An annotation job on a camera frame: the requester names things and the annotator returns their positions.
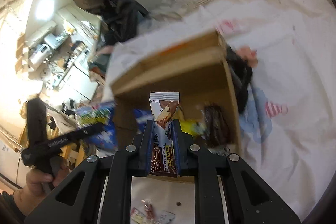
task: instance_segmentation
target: sleeve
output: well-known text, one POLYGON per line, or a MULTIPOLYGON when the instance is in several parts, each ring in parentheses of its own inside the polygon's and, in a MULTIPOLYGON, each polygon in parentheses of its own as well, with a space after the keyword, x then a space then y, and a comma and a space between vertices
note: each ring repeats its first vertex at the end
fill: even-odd
POLYGON ((8 224, 23 224, 26 217, 17 208, 13 195, 5 191, 0 194, 0 222, 8 224))

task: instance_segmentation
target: metal screw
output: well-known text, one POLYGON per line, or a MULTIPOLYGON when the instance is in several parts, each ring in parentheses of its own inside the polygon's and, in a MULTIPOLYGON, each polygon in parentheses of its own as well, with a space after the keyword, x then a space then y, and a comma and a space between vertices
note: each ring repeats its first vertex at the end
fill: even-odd
POLYGON ((239 160, 239 156, 237 154, 231 154, 229 157, 230 160, 232 161, 238 161, 239 160))
POLYGON ((135 151, 137 149, 137 147, 135 146, 135 145, 128 145, 127 147, 126 147, 126 150, 128 151, 128 152, 133 152, 133 151, 135 151))
POLYGON ((192 144, 189 148, 191 151, 198 151, 200 146, 198 144, 192 144))
POLYGON ((97 156, 96 155, 90 155, 87 157, 87 161, 88 162, 95 162, 97 160, 97 156))

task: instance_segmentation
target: blue snack bag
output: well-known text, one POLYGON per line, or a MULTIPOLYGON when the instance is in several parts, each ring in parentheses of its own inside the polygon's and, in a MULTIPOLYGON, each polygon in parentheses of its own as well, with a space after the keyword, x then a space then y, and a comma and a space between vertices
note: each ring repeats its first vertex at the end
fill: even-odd
POLYGON ((139 128, 138 133, 144 133, 147 120, 153 120, 153 114, 151 110, 133 109, 136 123, 139 128))
POLYGON ((85 140, 87 143, 92 143, 105 151, 118 150, 116 128, 112 121, 115 106, 115 101, 111 101, 77 108, 75 114, 79 128, 87 127, 96 122, 104 124, 104 131, 88 137, 85 140))

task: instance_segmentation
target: chocolate snack bar wrapper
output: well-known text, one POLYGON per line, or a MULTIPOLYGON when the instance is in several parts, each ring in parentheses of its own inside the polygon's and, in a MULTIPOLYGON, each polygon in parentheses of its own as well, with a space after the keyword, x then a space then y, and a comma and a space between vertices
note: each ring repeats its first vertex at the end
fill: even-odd
POLYGON ((171 118, 179 105, 179 92, 152 92, 149 97, 154 116, 154 147, 150 174, 177 177, 171 118))

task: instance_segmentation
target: cardboard box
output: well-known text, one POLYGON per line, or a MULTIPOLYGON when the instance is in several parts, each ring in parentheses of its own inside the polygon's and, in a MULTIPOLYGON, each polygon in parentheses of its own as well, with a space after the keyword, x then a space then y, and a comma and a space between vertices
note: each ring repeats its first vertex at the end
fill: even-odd
POLYGON ((225 46, 220 35, 211 32, 139 62, 112 84, 116 125, 134 130, 132 109, 150 109, 150 92, 178 91, 186 120, 201 121, 205 105, 220 105, 234 135, 231 152, 240 153, 238 109, 225 46))

